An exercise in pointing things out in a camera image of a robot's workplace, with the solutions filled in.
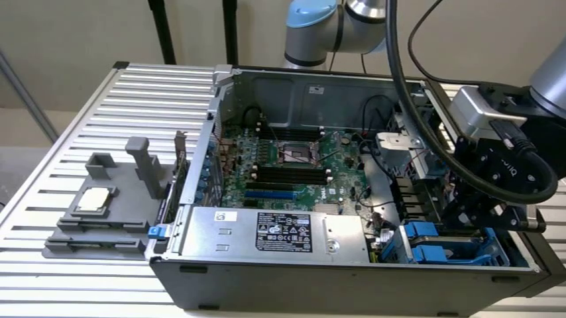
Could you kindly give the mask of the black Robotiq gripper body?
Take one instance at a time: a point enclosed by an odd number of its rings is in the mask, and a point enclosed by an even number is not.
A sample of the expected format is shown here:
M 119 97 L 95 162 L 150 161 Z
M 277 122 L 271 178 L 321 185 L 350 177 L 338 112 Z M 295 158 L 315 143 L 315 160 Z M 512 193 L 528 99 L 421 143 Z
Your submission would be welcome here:
M 530 205 L 557 192 L 557 171 L 525 139 L 514 151 L 498 140 L 460 136 L 454 159 L 461 167 L 450 173 L 456 185 L 453 205 Z

